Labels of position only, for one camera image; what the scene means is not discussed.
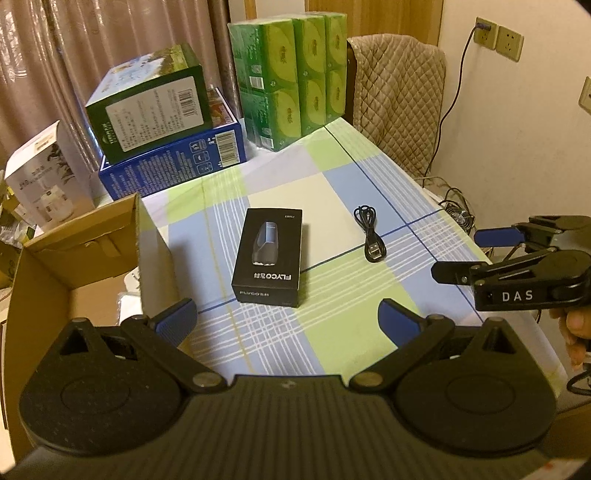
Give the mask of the right hand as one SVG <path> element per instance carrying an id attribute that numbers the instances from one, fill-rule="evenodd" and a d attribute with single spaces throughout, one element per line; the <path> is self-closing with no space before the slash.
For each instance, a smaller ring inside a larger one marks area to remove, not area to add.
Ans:
<path id="1" fill-rule="evenodd" d="M 591 336 L 590 306 L 580 308 L 555 308 L 550 317 L 559 322 L 559 331 L 566 344 L 566 351 L 574 370 L 579 370 L 587 355 L 587 341 Z"/>

